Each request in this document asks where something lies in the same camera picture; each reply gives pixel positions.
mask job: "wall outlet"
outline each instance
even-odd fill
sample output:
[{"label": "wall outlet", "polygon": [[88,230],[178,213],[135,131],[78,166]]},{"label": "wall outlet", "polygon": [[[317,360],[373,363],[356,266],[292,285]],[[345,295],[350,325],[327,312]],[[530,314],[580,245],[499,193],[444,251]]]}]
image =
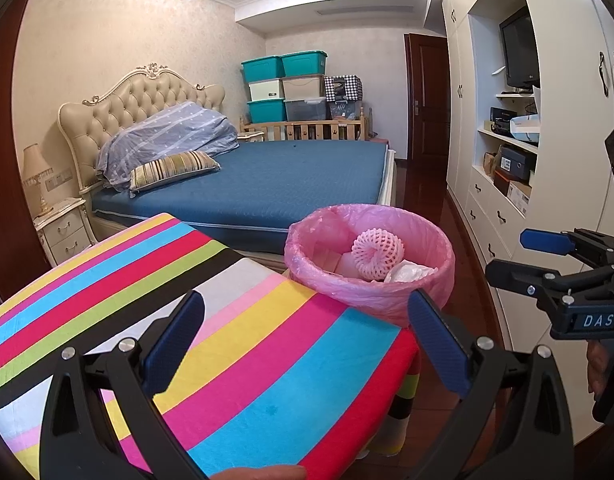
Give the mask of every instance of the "wall outlet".
[{"label": "wall outlet", "polygon": [[63,185],[65,182],[69,182],[74,178],[72,174],[72,168],[67,168],[63,170],[61,173],[55,174],[51,178],[48,178],[45,181],[45,187],[47,191],[51,191],[52,189],[56,189],[58,186]]}]

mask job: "wallpaper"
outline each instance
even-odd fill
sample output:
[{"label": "wallpaper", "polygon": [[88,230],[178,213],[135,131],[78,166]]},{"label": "wallpaper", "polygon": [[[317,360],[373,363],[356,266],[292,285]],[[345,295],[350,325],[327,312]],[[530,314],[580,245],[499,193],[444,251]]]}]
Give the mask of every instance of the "wallpaper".
[{"label": "wallpaper", "polygon": [[231,7],[210,0],[30,0],[12,90],[18,163],[26,146],[39,143],[54,173],[74,172],[48,202],[77,196],[56,126],[62,103],[106,92],[135,67],[157,62],[191,84],[225,86],[223,113],[237,125],[247,102],[241,61],[264,55],[263,37],[234,22]]},{"label": "wallpaper", "polygon": [[404,35],[439,36],[398,23],[363,25],[331,23],[302,28],[266,40],[267,54],[302,50],[327,53],[327,75],[356,74],[363,82],[363,100],[373,110],[373,131],[389,139],[397,158],[407,158],[407,64]]}]

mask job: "black and white checkered fabric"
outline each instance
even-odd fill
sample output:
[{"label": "black and white checkered fabric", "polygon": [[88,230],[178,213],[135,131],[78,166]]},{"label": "black and white checkered fabric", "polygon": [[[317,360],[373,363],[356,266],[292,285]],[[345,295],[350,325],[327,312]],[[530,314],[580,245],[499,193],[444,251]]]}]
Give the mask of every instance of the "black and white checkered fabric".
[{"label": "black and white checkered fabric", "polygon": [[362,101],[363,84],[357,75],[325,76],[327,101]]}]

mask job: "beige storage bin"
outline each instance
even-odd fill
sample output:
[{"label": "beige storage bin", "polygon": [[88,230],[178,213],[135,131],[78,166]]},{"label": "beige storage bin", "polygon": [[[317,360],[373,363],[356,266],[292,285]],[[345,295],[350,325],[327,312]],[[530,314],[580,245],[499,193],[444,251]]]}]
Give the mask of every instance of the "beige storage bin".
[{"label": "beige storage bin", "polygon": [[325,96],[325,76],[308,75],[300,77],[286,77],[283,79],[285,99],[288,101],[301,101],[316,99]]},{"label": "beige storage bin", "polygon": [[269,99],[282,99],[285,97],[280,79],[249,83],[249,91],[251,92],[252,101],[267,101]]}]

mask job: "gray blanket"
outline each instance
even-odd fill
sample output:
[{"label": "gray blanket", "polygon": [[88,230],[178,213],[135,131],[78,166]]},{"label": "gray blanket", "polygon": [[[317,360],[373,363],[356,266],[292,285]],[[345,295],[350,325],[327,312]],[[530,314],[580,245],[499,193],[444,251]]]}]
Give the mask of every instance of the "gray blanket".
[{"label": "gray blanket", "polygon": [[112,137],[98,153],[96,170],[117,191],[129,187],[133,168],[175,153],[203,150],[216,156],[238,148],[227,117],[191,101],[165,108]]}]

